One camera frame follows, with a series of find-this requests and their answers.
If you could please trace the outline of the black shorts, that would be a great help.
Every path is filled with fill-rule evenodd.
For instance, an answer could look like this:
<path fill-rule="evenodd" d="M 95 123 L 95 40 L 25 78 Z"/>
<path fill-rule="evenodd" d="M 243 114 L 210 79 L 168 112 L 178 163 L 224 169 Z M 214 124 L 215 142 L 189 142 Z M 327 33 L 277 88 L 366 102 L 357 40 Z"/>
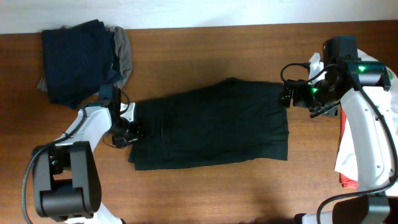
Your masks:
<path fill-rule="evenodd" d="M 288 158 L 280 83 L 227 78 L 217 84 L 136 103 L 143 137 L 128 161 L 136 170 L 186 169 Z"/>

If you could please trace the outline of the red and white shirt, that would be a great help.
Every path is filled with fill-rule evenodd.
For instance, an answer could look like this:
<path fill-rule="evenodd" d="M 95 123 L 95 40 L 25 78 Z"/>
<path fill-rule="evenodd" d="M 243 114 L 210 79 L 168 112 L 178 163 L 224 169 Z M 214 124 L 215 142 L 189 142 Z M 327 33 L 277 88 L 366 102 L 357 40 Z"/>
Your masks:
<path fill-rule="evenodd" d="M 358 49 L 358 57 L 364 61 L 377 61 L 372 56 Z M 389 79 L 391 81 L 391 114 L 397 136 L 397 76 L 387 67 Z M 334 170 L 340 173 L 340 183 L 343 188 L 357 189 L 358 188 L 358 166 L 356 162 L 356 155 L 354 153 L 354 143 L 351 135 L 351 128 L 346 118 L 345 112 L 341 112 L 341 130 L 340 143 L 335 162 Z"/>

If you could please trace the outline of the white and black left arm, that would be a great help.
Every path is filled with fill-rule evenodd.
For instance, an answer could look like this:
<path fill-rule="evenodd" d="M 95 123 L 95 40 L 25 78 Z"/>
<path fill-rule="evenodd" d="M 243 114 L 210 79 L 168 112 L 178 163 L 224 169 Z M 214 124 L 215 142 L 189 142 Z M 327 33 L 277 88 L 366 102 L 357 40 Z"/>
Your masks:
<path fill-rule="evenodd" d="M 135 122 L 135 103 L 113 85 L 99 89 L 98 100 L 80 106 L 71 126 L 56 140 L 32 151 L 22 183 L 22 212 L 27 223 L 27 179 L 32 177 L 38 216 L 63 223 L 124 223 L 102 202 L 93 152 L 104 136 L 110 147 L 124 149 L 142 137 Z"/>

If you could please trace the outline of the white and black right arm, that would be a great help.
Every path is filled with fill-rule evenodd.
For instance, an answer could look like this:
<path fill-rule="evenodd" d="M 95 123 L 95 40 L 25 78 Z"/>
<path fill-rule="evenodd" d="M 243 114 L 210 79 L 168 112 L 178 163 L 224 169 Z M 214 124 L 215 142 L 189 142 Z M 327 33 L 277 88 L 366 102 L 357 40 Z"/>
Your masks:
<path fill-rule="evenodd" d="M 358 190 L 330 197 L 294 222 L 397 223 L 397 136 L 387 67 L 360 57 L 353 36 L 325 41 L 323 62 L 301 67 L 308 80 L 283 79 L 279 103 L 307 108 L 311 118 L 341 107 L 351 128 Z"/>

